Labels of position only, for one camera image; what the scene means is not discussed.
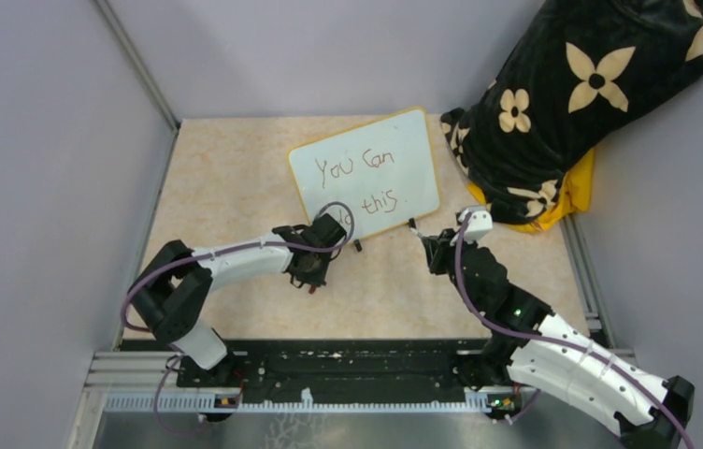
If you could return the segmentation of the yellow framed whiteboard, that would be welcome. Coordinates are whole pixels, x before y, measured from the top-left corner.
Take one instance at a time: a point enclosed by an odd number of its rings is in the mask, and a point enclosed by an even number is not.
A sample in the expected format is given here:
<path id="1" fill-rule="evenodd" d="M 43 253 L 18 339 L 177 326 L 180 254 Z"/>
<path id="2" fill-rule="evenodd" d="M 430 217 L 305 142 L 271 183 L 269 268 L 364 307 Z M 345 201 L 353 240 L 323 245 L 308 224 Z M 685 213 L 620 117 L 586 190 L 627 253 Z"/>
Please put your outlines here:
<path id="1" fill-rule="evenodd" d="M 301 204 L 366 239 L 440 208 L 426 113 L 405 109 L 292 148 Z"/>

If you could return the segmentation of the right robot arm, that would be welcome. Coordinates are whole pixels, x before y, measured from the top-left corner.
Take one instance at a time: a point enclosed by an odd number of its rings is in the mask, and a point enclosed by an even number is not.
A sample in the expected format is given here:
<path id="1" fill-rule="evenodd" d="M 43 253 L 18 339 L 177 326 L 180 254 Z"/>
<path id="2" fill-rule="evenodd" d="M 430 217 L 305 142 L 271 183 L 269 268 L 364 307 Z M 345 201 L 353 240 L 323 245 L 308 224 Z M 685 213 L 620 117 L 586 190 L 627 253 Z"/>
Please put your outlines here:
<path id="1" fill-rule="evenodd" d="M 689 381 L 650 374 L 581 334 L 512 283 L 471 228 L 420 240 L 430 272 L 447 276 L 492 333 L 481 361 L 487 382 L 533 386 L 597 421 L 625 448 L 694 447 L 687 430 L 695 396 Z"/>

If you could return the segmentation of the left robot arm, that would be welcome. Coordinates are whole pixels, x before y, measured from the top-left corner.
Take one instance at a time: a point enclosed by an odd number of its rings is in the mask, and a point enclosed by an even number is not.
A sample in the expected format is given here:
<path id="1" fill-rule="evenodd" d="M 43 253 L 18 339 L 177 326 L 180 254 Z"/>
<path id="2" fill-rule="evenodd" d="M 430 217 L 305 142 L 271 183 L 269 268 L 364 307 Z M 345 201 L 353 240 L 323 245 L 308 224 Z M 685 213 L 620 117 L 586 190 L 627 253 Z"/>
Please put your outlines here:
<path id="1" fill-rule="evenodd" d="M 286 274 L 296 287 L 318 288 L 347 230 L 325 213 L 311 224 L 284 225 L 256 239 L 213 248 L 168 242 L 130 287 L 122 309 L 142 319 L 140 330 L 191 358 L 202 379 L 229 384 L 236 363 L 219 333 L 202 322 L 208 296 L 227 285 Z"/>

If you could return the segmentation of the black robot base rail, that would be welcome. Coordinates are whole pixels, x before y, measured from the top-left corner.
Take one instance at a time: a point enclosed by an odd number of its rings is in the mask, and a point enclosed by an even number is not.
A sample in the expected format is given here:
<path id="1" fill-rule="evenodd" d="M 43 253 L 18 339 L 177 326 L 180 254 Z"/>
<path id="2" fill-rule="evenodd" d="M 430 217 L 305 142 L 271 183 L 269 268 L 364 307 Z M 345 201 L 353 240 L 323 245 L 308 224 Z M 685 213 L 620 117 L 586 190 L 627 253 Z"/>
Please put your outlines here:
<path id="1" fill-rule="evenodd" d="M 177 387 L 204 396 L 210 421 L 232 413 L 483 413 L 514 418 L 536 391 L 487 361 L 485 339 L 230 340 L 205 370 L 169 357 Z"/>

